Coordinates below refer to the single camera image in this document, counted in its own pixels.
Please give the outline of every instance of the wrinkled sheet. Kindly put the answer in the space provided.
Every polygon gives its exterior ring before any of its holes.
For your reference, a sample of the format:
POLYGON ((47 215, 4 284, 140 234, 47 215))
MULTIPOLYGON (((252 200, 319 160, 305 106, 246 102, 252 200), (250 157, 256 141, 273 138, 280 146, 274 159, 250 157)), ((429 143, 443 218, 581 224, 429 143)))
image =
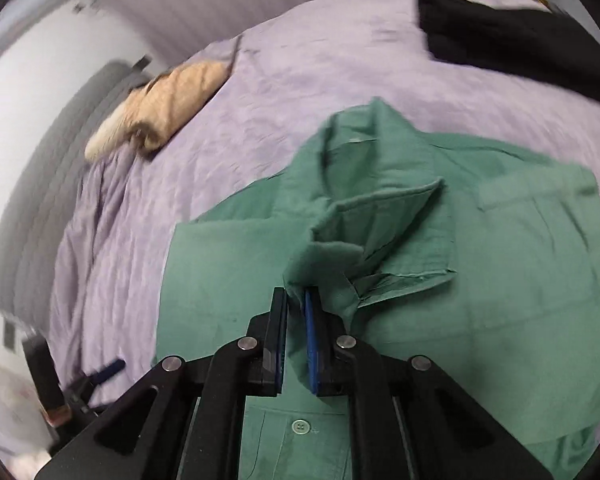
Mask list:
MULTIPOLYGON (((243 34, 234 74, 154 160, 124 147, 91 168, 56 261, 50 345, 61 381, 116 357, 127 368, 95 400, 113 399, 138 380, 154 358, 175 224, 281 170, 325 118, 373 96, 420 130, 520 144, 583 164, 600 184, 598 102, 436 62, 417 21, 416 0, 315 0, 296 7, 243 34)), ((213 44, 196 57, 229 56, 232 45, 213 44)))

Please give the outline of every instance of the white wall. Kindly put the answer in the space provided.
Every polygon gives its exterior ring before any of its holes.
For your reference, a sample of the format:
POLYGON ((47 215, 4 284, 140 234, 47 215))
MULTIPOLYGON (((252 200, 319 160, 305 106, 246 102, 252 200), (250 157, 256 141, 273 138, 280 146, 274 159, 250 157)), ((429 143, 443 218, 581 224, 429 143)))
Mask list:
MULTIPOLYGON (((0 58, 0 215, 33 149, 64 104, 111 59, 154 58, 149 72, 166 67, 118 16, 71 0, 43 18, 0 58), (87 7, 74 13, 78 3, 87 7)), ((2 346, 0 362, 26 373, 22 352, 2 346)))

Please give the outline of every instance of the black garment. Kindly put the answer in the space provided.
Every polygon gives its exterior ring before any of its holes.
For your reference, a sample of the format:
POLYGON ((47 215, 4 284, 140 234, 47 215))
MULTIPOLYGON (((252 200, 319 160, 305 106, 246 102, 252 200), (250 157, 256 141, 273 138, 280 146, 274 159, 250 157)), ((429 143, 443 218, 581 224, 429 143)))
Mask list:
POLYGON ((600 101, 600 44, 570 16, 418 0, 420 28, 439 60, 520 75, 600 101))

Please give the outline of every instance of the green shirt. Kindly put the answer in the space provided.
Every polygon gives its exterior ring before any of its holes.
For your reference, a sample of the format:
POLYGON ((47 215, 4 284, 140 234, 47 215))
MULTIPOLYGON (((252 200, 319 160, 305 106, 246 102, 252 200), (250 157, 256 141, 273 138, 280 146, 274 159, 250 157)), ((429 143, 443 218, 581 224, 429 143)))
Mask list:
MULTIPOLYGON (((593 174, 502 142, 424 134, 380 100, 335 114, 281 173, 177 226, 157 356, 213 354, 275 286, 382 354, 431 357, 558 479, 600 421, 593 174)), ((346 400, 306 383, 292 308, 283 393, 249 398, 240 477, 350 477, 346 400), (293 421, 311 430, 295 433, 293 421)))

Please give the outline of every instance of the beige cloth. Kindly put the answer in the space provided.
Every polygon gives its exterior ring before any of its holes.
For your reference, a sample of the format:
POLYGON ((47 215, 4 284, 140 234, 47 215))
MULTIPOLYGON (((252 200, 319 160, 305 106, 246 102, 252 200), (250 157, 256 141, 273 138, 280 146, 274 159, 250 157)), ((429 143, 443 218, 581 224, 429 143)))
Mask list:
POLYGON ((94 161, 128 141, 143 155, 158 150, 202 109, 229 73, 219 61, 182 64, 132 90, 93 134, 85 157, 94 161))

